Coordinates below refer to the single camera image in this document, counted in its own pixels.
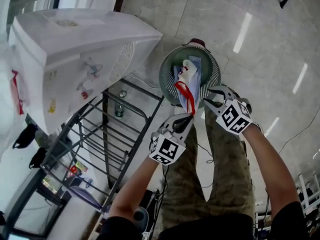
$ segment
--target cloth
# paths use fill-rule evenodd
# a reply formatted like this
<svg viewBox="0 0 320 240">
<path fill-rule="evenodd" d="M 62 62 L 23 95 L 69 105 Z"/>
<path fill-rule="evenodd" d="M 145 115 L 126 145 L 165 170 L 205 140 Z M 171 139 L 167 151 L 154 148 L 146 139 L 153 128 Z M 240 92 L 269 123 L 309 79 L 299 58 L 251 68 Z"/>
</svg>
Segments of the cloth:
<svg viewBox="0 0 320 240">
<path fill-rule="evenodd" d="M 173 67 L 174 86 L 184 110 L 194 115 L 200 102 L 201 58 L 190 55 L 182 64 L 183 67 Z"/>
<path fill-rule="evenodd" d="M 216 123 L 216 115 L 205 108 L 205 127 L 214 160 L 214 179 L 209 201 L 204 199 L 197 173 L 197 134 L 193 126 L 186 150 L 169 167 L 167 190 L 161 206 L 159 240 L 253 239 L 254 194 L 249 162 L 243 143 Z M 99 240 L 138 239 L 134 224 L 125 218 L 109 218 Z M 271 225 L 273 240 L 307 239 L 300 203 L 284 207 Z"/>
</svg>

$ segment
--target metal rack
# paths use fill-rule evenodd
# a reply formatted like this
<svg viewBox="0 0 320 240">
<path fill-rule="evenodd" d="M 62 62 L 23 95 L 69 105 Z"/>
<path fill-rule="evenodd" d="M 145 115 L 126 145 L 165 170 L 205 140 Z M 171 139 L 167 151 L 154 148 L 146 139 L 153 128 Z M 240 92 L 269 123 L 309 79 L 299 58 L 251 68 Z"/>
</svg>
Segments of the metal rack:
<svg viewBox="0 0 320 240">
<path fill-rule="evenodd" d="M 138 95 L 146 95 L 156 101 L 152 114 L 147 116 L 142 109 L 107 89 L 102 92 L 100 98 L 96 97 L 91 100 L 62 126 L 62 131 L 41 164 L 41 168 L 48 175 L 101 213 L 105 213 L 111 204 L 164 99 L 163 96 L 154 95 L 125 79 L 119 82 L 133 88 Z M 113 116 L 114 106 L 117 103 L 133 113 L 135 118 L 126 122 Z M 72 167 L 78 161 L 85 164 L 89 170 L 94 171 L 95 175 L 102 179 L 100 183 L 99 180 L 98 184 L 95 181 L 90 182 L 74 173 Z M 71 185 L 75 179 L 88 188 L 92 188 L 95 193 L 94 198 L 99 205 L 95 205 L 73 190 Z"/>
</svg>

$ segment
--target black shirt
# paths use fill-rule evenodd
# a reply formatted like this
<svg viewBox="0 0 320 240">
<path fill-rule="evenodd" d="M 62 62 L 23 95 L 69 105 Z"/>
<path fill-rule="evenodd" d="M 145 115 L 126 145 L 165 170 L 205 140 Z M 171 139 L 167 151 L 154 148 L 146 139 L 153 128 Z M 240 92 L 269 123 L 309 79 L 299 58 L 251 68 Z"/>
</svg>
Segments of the black shirt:
<svg viewBox="0 0 320 240">
<path fill-rule="evenodd" d="M 253 240 L 252 218 L 244 214 L 210 216 L 166 229 L 159 240 L 176 239 L 242 239 Z M 270 240 L 308 238 L 305 217 L 299 202 L 292 202 L 278 212 L 272 221 Z M 133 222 L 122 217 L 110 217 L 102 226 L 97 240 L 141 239 Z"/>
</svg>

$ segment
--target white floor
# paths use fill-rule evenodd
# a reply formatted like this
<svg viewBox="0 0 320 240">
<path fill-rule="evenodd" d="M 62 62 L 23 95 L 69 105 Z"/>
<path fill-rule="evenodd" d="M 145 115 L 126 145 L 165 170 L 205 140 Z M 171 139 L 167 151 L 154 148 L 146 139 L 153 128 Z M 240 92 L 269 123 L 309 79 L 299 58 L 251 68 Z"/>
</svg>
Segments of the white floor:
<svg viewBox="0 0 320 240">
<path fill-rule="evenodd" d="M 163 33 L 163 39 L 134 73 L 157 88 L 159 66 L 172 49 L 191 38 L 205 41 L 217 60 L 222 82 L 248 98 L 253 119 L 280 152 L 294 180 L 308 181 L 320 171 L 320 0 L 124 0 L 122 12 L 134 14 Z M 163 106 L 151 126 L 156 129 L 172 113 Z M 202 111 L 195 117 L 199 143 L 205 138 Z M 130 176 L 148 153 L 147 133 L 128 170 Z M 267 194 L 256 158 L 248 146 L 256 203 L 266 205 Z M 198 176 L 203 187 L 213 179 L 213 163 L 198 149 Z M 159 168 L 150 183 L 159 186 Z M 203 189 L 206 197 L 211 187 Z"/>
</svg>

